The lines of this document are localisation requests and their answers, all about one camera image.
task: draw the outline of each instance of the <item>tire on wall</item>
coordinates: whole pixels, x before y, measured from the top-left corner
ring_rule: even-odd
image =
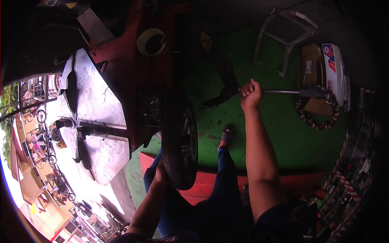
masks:
[[[195,183],[198,161],[197,125],[192,103],[182,94],[170,96],[162,120],[162,160],[170,184],[179,190]]]

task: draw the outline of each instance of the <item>man's right hand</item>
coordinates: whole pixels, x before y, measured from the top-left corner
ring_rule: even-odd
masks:
[[[240,106],[244,112],[250,110],[251,108],[256,109],[256,107],[261,103],[263,89],[254,79],[251,79],[250,82],[239,88],[239,92],[242,94]]]

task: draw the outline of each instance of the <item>metal plate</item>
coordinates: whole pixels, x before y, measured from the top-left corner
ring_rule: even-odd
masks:
[[[84,49],[76,51],[75,72],[77,76],[78,106],[77,119],[112,124],[113,127],[126,128],[123,108]],[[68,59],[60,89],[66,88],[66,77],[71,71],[72,56]],[[58,96],[58,116],[72,117],[72,112],[62,95]],[[75,157],[77,130],[60,129],[62,137]],[[87,136],[86,147],[91,159],[92,173],[101,185],[107,185],[131,158],[128,139],[125,141]]]

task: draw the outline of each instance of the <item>forearm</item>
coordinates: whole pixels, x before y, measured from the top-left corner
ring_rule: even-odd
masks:
[[[277,158],[257,107],[245,111],[246,168],[249,182],[278,181]]]
[[[165,189],[166,185],[158,183],[155,180],[151,183],[149,192],[135,211],[130,227],[126,233],[136,233],[146,239],[153,236],[161,216]]]

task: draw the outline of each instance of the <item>warning sticker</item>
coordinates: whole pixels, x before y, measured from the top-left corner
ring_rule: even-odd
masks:
[[[305,62],[305,73],[312,73],[312,61]]]
[[[200,36],[200,43],[201,45],[209,51],[212,46],[212,39],[204,32],[201,33]]]
[[[65,4],[65,5],[66,5],[66,7],[68,7],[69,9],[72,9],[72,8],[74,8],[74,6],[77,5],[77,3],[78,3],[78,2],[72,2],[72,3],[67,3],[67,4]]]

